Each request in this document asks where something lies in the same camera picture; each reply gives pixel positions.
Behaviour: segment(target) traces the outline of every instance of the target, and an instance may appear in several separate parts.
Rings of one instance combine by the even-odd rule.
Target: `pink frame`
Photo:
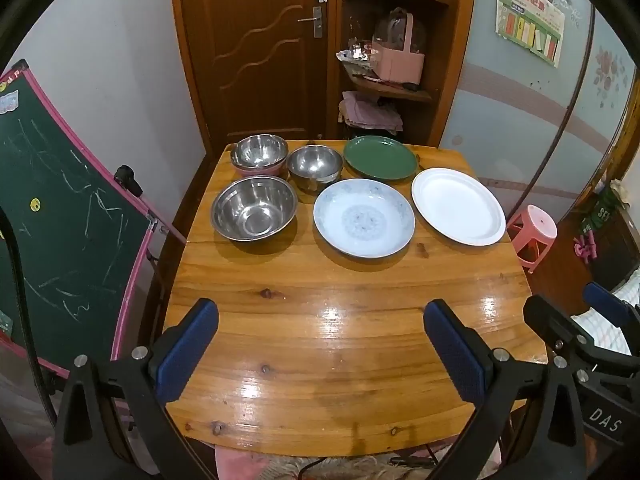
[[[71,127],[66,123],[66,121],[62,118],[59,112],[54,108],[53,104],[46,96],[36,78],[31,73],[31,70],[24,70],[21,75],[27,80],[35,94],[37,95],[42,105],[45,107],[47,112],[51,115],[53,120],[56,121],[56,124],[60,127],[60,129],[65,133],[65,135],[69,138],[72,144],[86,157],[89,163],[104,177],[104,179],[113,186],[118,193],[120,193],[125,200],[127,200],[133,207],[135,207],[140,213],[143,215],[148,215],[149,212],[156,216],[160,222],[165,224],[169,230],[183,243],[186,243],[186,240],[180,234],[175,227],[169,223],[166,224],[162,219],[158,217],[155,210],[148,204],[146,201],[141,200],[133,196],[131,193],[122,189],[119,184],[113,179],[113,175],[109,173],[109,171],[103,166],[103,164],[95,157],[93,153],[89,151],[87,146],[84,145],[84,142],[79,139],[79,137],[75,134],[75,132],[71,129]],[[126,325],[127,319],[129,319],[130,314],[130,300],[133,295],[134,286],[136,283],[136,279],[138,277],[138,273],[140,272],[140,268],[142,263],[146,258],[146,250],[151,242],[151,237],[156,230],[157,221],[150,221],[150,225],[148,230],[146,231],[145,237],[142,240],[142,244],[140,245],[140,250],[136,255],[136,259],[134,261],[133,268],[131,269],[131,274],[129,275],[129,281],[127,282],[127,286],[124,291],[124,295],[122,297],[122,304],[120,305],[120,313],[118,314],[118,321],[116,323],[116,329],[113,335],[113,345],[111,346],[111,359],[115,360],[120,357],[120,353],[122,350],[122,338],[124,336],[124,327]],[[9,350],[12,350],[14,353],[19,356],[25,357],[27,352],[20,345],[14,343],[13,341],[0,337],[0,344],[7,347]],[[44,359],[38,358],[38,361],[44,367],[54,371],[61,377],[68,377],[69,371],[61,368],[55,364],[52,364]]]

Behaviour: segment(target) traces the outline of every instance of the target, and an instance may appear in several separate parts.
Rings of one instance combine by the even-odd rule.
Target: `wooden door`
[[[181,0],[197,91],[213,149],[259,132],[324,136],[326,3]],[[322,38],[314,22],[322,7]]]

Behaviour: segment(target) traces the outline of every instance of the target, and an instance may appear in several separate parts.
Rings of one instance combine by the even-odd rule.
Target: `white wall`
[[[172,219],[205,150],[171,0],[55,0],[10,64],[21,58],[107,169],[132,167],[148,200]],[[162,243],[156,234],[154,254]],[[146,264],[138,307],[151,277]]]

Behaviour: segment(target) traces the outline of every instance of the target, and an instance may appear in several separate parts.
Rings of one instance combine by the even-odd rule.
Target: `plastic stool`
[[[520,256],[520,265],[529,269],[531,274],[546,256],[558,236],[558,228],[556,223],[547,213],[539,207],[528,205],[522,211],[514,215],[507,225],[509,229],[516,230],[515,238],[511,241],[516,253],[519,253],[524,247],[532,247],[536,254],[533,262],[523,260]],[[540,252],[540,244],[544,244],[545,248]]]

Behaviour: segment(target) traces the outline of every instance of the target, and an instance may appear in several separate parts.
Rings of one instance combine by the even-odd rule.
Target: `stainless steel bowl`
[[[320,191],[340,179],[342,156],[320,144],[302,146],[289,155],[287,169],[300,189]]]
[[[262,240],[284,229],[297,206],[298,196],[286,181],[277,176],[248,176],[216,197],[211,223],[229,240]]]
[[[258,134],[236,142],[231,149],[231,163],[242,170],[274,166],[289,153],[287,141],[271,134]]]

